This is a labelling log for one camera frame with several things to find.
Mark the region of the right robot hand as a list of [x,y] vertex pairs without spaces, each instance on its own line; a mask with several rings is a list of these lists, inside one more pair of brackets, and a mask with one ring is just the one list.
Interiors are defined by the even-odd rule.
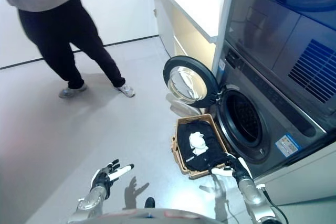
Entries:
[[251,179],[249,171],[243,166],[238,158],[229,153],[224,153],[224,168],[210,168],[208,171],[214,175],[233,177],[237,183],[243,178]]

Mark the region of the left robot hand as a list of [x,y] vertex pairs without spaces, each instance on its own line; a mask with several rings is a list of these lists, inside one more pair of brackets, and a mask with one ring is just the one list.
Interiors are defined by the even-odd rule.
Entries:
[[91,180],[91,190],[95,187],[104,187],[106,190],[110,189],[114,182],[121,176],[134,169],[134,164],[121,166],[118,159],[109,163],[106,167],[99,169],[94,174]]

